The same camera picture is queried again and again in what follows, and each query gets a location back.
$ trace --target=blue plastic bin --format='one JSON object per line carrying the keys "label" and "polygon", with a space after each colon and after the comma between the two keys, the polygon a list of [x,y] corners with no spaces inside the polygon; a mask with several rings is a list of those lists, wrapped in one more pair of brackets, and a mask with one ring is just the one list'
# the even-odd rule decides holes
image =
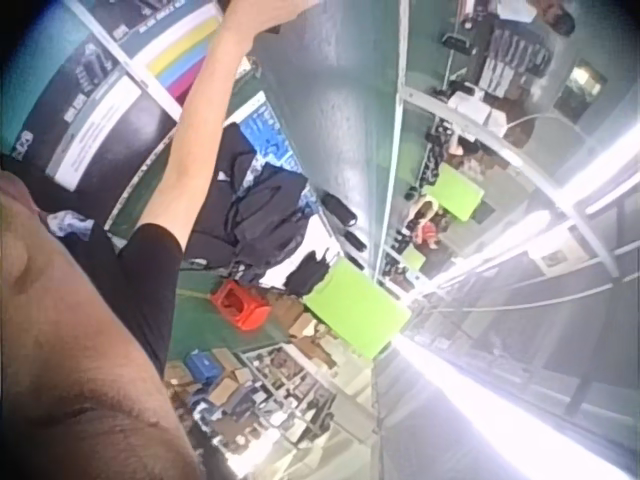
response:
{"label": "blue plastic bin", "polygon": [[209,352],[194,350],[187,355],[184,364],[197,383],[215,382],[224,373],[222,365]]}

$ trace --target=pile of black fabric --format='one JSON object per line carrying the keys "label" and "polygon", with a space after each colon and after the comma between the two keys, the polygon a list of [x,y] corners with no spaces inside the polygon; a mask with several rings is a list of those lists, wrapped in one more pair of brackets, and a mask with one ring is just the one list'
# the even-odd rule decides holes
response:
{"label": "pile of black fabric", "polygon": [[242,283],[291,256],[302,243],[309,212],[300,206],[307,178],[269,163],[246,187],[256,155],[237,124],[224,129],[214,180],[186,248],[187,259],[211,269],[240,265]]}

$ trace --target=red plastic stool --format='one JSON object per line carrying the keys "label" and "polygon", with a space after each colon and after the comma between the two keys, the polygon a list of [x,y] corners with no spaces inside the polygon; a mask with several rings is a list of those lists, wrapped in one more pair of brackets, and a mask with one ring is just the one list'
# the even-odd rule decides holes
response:
{"label": "red plastic stool", "polygon": [[224,318],[244,332],[260,328],[271,312],[271,305],[266,300],[233,280],[225,280],[222,287],[211,294],[211,303]]}

